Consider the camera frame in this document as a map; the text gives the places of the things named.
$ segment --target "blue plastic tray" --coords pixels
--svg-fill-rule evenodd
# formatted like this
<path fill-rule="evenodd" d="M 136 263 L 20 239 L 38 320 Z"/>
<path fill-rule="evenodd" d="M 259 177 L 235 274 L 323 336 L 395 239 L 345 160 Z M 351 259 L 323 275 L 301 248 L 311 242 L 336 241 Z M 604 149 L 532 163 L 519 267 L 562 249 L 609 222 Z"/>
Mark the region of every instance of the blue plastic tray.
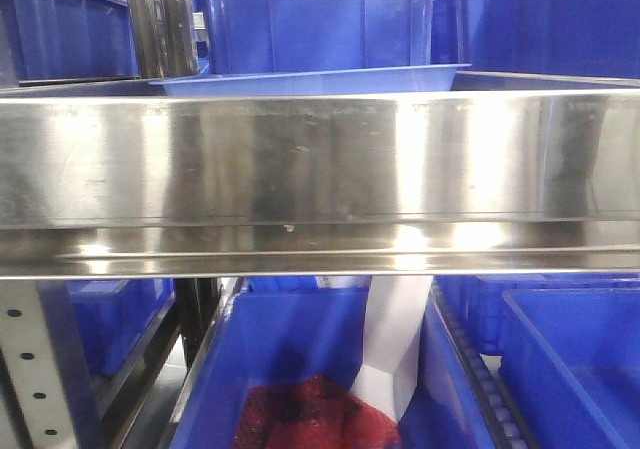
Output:
<path fill-rule="evenodd" d="M 171 96 L 315 96 L 413 91 L 448 91 L 464 65 L 354 69 L 347 71 L 192 76 L 150 84 Z"/>
<path fill-rule="evenodd" d="M 431 0 L 203 0 L 216 74 L 429 64 Z"/>
<path fill-rule="evenodd" d="M 122 367 L 148 324 L 173 297 L 173 280 L 69 281 L 85 359 L 91 374 Z"/>
<path fill-rule="evenodd" d="M 640 0 L 434 0 L 432 62 L 640 77 Z"/>
<path fill-rule="evenodd" d="M 171 449 L 229 449 L 249 389 L 325 374 L 345 388 L 362 361 L 367 293 L 242 294 L 219 329 Z M 419 389 L 404 449 L 494 448 L 438 309 L 422 332 Z"/>
<path fill-rule="evenodd" d="M 502 353 L 504 301 L 511 289 L 640 287 L 640 275 L 618 273 L 503 274 L 498 276 L 438 276 L 447 301 L 478 352 Z"/>
<path fill-rule="evenodd" d="M 640 447 L 640 291 L 510 291 L 500 375 L 548 449 Z"/>
<path fill-rule="evenodd" d="M 126 0 L 0 0 L 20 79 L 131 76 Z"/>

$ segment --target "reflective metal surface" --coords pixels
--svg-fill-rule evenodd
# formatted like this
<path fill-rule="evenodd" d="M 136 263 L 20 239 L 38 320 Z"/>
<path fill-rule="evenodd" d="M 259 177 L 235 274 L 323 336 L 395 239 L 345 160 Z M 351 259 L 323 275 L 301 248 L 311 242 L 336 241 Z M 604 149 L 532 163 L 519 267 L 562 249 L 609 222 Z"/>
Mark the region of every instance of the reflective metal surface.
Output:
<path fill-rule="evenodd" d="M 20 405 L 16 399 L 9 371 L 0 352 L 0 447 L 24 449 L 32 447 Z"/>
<path fill-rule="evenodd" d="M 0 348 L 34 449 L 104 447 L 66 285 L 3 281 Z"/>
<path fill-rule="evenodd" d="M 4 277 L 640 267 L 640 91 L 0 100 Z"/>
<path fill-rule="evenodd" d="M 142 77 L 196 74 L 191 0 L 129 0 Z"/>

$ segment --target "perforated metal post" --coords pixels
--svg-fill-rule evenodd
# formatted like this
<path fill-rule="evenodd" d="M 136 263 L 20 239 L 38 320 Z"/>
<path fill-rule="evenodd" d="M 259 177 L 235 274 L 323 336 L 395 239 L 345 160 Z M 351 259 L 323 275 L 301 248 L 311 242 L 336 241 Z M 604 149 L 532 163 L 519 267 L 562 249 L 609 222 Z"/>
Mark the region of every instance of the perforated metal post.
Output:
<path fill-rule="evenodd" d="M 63 283 L 0 282 L 0 349 L 35 449 L 104 447 Z"/>

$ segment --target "blue plastic crate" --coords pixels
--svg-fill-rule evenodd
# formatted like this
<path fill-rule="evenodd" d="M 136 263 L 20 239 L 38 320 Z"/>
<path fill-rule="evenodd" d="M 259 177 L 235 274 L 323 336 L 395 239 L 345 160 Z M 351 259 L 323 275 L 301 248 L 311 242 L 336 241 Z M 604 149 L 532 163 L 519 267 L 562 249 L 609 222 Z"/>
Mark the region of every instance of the blue plastic crate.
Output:
<path fill-rule="evenodd" d="M 409 66 L 346 71 L 190 76 L 151 82 L 172 96 L 315 96 L 448 91 L 464 65 Z"/>
<path fill-rule="evenodd" d="M 148 324 L 173 297 L 173 280 L 69 281 L 91 374 L 117 373 Z"/>
<path fill-rule="evenodd" d="M 248 277 L 249 292 L 291 292 L 318 289 L 315 276 Z"/>
<path fill-rule="evenodd" d="M 510 291 L 500 375 L 540 447 L 640 447 L 640 291 Z"/>
<path fill-rule="evenodd" d="M 216 74 L 430 62 L 431 0 L 203 0 Z"/>
<path fill-rule="evenodd" d="M 640 0 L 434 0 L 432 62 L 640 77 Z"/>
<path fill-rule="evenodd" d="M 366 291 L 242 294 L 219 329 L 171 449 L 228 449 L 251 387 L 322 373 L 349 388 L 362 362 Z M 493 442 L 433 301 L 419 389 L 400 421 L 404 449 L 489 449 Z"/>
<path fill-rule="evenodd" d="M 502 353 L 505 305 L 502 293 L 513 289 L 640 287 L 637 273 L 502 274 L 439 276 L 436 279 L 478 352 Z"/>
<path fill-rule="evenodd" d="M 323 278 L 322 276 L 248 277 L 247 292 L 305 292 L 318 289 L 368 289 L 370 276 Z"/>
<path fill-rule="evenodd" d="M 20 79 L 132 76 L 126 0 L 0 0 Z"/>

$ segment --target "stainless steel shelf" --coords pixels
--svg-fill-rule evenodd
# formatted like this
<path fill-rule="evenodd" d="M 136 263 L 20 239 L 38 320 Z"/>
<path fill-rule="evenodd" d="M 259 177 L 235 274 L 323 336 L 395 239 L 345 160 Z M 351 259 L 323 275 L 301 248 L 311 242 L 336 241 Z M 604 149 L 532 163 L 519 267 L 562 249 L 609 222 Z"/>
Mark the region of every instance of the stainless steel shelf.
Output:
<path fill-rule="evenodd" d="M 640 89 L 609 87 L 0 98 L 0 277 L 637 269 Z"/>

